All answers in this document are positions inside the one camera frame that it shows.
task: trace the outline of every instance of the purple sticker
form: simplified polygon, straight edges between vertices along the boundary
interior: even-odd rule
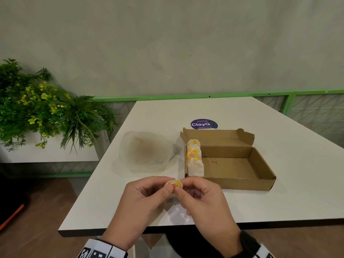
[[[194,129],[217,129],[218,125],[210,119],[196,119],[191,122]]]

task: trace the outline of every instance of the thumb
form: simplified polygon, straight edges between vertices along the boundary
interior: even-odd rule
[[[193,211],[195,205],[197,205],[196,199],[194,199],[191,195],[189,195],[185,190],[181,189],[180,187],[176,187],[174,189],[174,194],[177,196],[179,201],[187,210],[189,210],[190,212]]]
[[[166,185],[148,197],[154,208],[157,208],[170,194],[172,194],[173,188],[172,185]]]

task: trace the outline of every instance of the cardboard box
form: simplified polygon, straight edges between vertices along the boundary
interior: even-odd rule
[[[200,141],[204,178],[222,189],[270,191],[276,176],[255,147],[255,135],[238,130],[185,129],[180,137]],[[185,146],[185,177],[187,147]]]

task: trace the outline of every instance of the artificial plant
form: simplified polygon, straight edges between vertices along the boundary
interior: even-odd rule
[[[24,74],[14,59],[0,63],[0,143],[14,150],[26,143],[28,131],[39,132],[45,148],[47,138],[62,133],[61,147],[92,146],[101,130],[112,131],[114,113],[92,96],[72,96],[51,83],[45,68]]]

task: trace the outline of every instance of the hand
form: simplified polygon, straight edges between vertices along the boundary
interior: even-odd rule
[[[165,185],[166,176],[150,176],[127,183],[116,213],[102,236],[106,242],[127,251],[143,233],[157,209],[173,192],[172,185]]]
[[[183,189],[174,193],[191,215],[202,236],[224,257],[232,257],[243,248],[240,229],[235,223],[220,186],[198,176],[182,179]]]

